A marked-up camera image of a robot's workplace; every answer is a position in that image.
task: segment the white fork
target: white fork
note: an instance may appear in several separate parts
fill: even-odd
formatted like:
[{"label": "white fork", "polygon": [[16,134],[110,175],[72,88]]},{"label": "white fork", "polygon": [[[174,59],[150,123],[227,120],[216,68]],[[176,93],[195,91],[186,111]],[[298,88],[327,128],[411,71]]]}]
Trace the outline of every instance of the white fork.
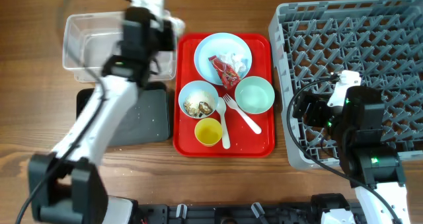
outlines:
[{"label": "white fork", "polygon": [[244,118],[244,121],[250,126],[250,128],[253,130],[255,134],[262,133],[262,129],[238,107],[237,102],[235,102],[233,98],[231,98],[228,94],[225,94],[223,96],[223,99],[228,105],[228,107],[235,109],[239,113],[239,115],[241,115],[241,117]]}]

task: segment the gray dish rack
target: gray dish rack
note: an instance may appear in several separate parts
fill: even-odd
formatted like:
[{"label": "gray dish rack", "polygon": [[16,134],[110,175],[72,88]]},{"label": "gray dish rack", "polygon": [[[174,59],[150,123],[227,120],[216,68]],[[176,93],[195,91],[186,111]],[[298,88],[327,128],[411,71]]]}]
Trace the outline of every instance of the gray dish rack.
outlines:
[{"label": "gray dish rack", "polygon": [[[423,159],[423,0],[339,0],[284,3],[269,26],[274,67],[282,92],[282,123],[287,131],[286,106],[295,91],[330,73],[359,71],[362,85],[379,89],[385,102],[382,141],[401,160]],[[311,87],[330,94],[334,85]],[[339,162],[320,146],[322,128],[291,119],[300,144],[326,165]],[[300,169],[318,167],[304,157],[285,133],[288,159]],[[336,143],[323,148],[337,157]]]}]

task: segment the yellow cup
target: yellow cup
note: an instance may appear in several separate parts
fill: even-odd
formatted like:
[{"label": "yellow cup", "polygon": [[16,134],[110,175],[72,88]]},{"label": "yellow cup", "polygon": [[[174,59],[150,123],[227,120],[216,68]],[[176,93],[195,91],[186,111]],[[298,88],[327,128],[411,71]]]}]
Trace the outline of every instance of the yellow cup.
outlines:
[{"label": "yellow cup", "polygon": [[222,138],[222,126],[213,118],[201,119],[194,129],[196,138],[206,147],[214,146]]}]

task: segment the green bowl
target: green bowl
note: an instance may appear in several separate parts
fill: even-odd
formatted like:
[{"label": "green bowl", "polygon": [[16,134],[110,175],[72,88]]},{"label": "green bowl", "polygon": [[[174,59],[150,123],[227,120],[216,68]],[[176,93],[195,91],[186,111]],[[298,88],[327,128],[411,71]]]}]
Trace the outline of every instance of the green bowl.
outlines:
[{"label": "green bowl", "polygon": [[261,114],[272,107],[275,91],[266,79],[251,76],[239,82],[235,89],[235,100],[244,112]]}]

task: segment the white tissue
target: white tissue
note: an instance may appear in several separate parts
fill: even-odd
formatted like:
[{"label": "white tissue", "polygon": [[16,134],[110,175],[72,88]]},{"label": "white tissue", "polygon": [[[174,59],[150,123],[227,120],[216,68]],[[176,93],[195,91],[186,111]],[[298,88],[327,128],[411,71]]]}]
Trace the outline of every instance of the white tissue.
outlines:
[{"label": "white tissue", "polygon": [[219,59],[230,65],[237,74],[242,73],[247,70],[246,65],[241,61],[244,55],[242,54],[235,54],[233,52],[228,52],[226,54],[219,55]]}]

